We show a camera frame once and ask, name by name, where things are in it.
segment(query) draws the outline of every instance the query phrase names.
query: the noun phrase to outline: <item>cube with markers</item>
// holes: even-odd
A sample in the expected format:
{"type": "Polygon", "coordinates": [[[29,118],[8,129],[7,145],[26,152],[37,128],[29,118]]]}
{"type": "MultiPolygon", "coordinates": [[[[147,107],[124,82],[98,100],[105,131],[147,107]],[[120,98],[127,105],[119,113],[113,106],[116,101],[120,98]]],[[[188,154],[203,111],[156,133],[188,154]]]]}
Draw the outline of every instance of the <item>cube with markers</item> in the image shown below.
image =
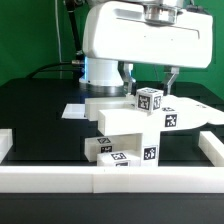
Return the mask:
{"type": "Polygon", "coordinates": [[[97,155],[97,166],[140,166],[140,164],[140,152],[135,150],[97,155]]]}
{"type": "Polygon", "coordinates": [[[160,109],[163,91],[152,88],[142,88],[137,90],[135,108],[149,114],[160,109]]]}
{"type": "Polygon", "coordinates": [[[113,152],[115,143],[111,137],[86,138],[85,156],[89,162],[94,162],[97,160],[97,154],[113,152]]]}

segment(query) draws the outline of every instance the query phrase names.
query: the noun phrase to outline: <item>green wall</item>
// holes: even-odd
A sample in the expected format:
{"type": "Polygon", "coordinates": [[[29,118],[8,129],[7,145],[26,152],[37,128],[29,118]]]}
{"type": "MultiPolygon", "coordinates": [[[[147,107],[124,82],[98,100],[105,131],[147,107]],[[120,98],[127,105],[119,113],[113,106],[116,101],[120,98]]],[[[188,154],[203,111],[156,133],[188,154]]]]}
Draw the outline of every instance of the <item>green wall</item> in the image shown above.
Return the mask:
{"type": "MultiPolygon", "coordinates": [[[[214,17],[213,59],[204,70],[181,69],[177,81],[201,83],[224,99],[224,1],[195,0],[195,3],[203,5],[214,17]]],[[[71,60],[75,49],[62,0],[58,0],[58,7],[62,58],[71,60]]],[[[0,2],[0,85],[13,78],[25,77],[42,65],[59,61],[54,10],[54,0],[0,2]]],[[[81,38],[87,12],[88,6],[76,12],[81,38]]],[[[162,80],[163,67],[157,66],[157,71],[162,80]]],[[[137,80],[157,79],[152,65],[136,64],[133,74],[137,80]]],[[[50,76],[59,78],[59,74],[47,74],[50,76]]]]}

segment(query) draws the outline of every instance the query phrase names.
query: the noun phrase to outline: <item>black table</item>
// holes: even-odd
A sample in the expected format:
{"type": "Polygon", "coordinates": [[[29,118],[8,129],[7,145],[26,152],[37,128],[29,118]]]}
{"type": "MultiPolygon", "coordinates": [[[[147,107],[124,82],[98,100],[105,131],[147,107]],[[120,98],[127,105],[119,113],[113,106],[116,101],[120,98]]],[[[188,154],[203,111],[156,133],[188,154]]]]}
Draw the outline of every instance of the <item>black table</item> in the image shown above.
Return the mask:
{"type": "MultiPolygon", "coordinates": [[[[138,82],[138,88],[157,86],[138,82]]],[[[172,94],[220,110],[224,101],[204,86],[175,83],[172,94]]],[[[99,136],[97,122],[61,119],[67,103],[110,94],[87,92],[71,80],[14,79],[0,87],[0,128],[14,145],[1,165],[95,165],[84,139],[99,136]]],[[[162,133],[159,165],[212,166],[198,148],[200,130],[224,140],[224,126],[162,133]]],[[[223,194],[0,194],[1,223],[221,223],[223,194]]]]}

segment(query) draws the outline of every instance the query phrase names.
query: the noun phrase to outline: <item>white foam barrier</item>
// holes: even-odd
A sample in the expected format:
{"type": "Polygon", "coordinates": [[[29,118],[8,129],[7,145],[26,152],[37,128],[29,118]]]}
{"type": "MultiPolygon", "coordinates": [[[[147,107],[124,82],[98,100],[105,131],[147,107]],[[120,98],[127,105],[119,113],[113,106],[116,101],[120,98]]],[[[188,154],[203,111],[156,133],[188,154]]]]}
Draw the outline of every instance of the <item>white foam barrier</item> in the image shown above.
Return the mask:
{"type": "Polygon", "coordinates": [[[210,131],[201,131],[198,146],[216,167],[224,167],[224,145],[210,131]]]}

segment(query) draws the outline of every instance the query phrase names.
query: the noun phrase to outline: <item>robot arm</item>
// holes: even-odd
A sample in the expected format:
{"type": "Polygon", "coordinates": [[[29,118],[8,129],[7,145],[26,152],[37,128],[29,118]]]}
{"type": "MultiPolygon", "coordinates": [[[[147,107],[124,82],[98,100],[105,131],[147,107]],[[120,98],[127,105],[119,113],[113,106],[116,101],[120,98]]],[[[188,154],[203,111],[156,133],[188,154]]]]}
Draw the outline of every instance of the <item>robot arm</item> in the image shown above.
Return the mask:
{"type": "Polygon", "coordinates": [[[169,26],[155,25],[146,17],[139,4],[107,2],[92,8],[84,32],[86,56],[176,67],[209,65],[211,16],[182,10],[169,26]]]}
{"type": "Polygon", "coordinates": [[[83,51],[90,84],[122,85],[117,61],[160,64],[171,67],[163,81],[169,93],[179,74],[174,69],[206,68],[211,62],[212,16],[183,10],[183,0],[88,2],[94,7],[83,51]]]}

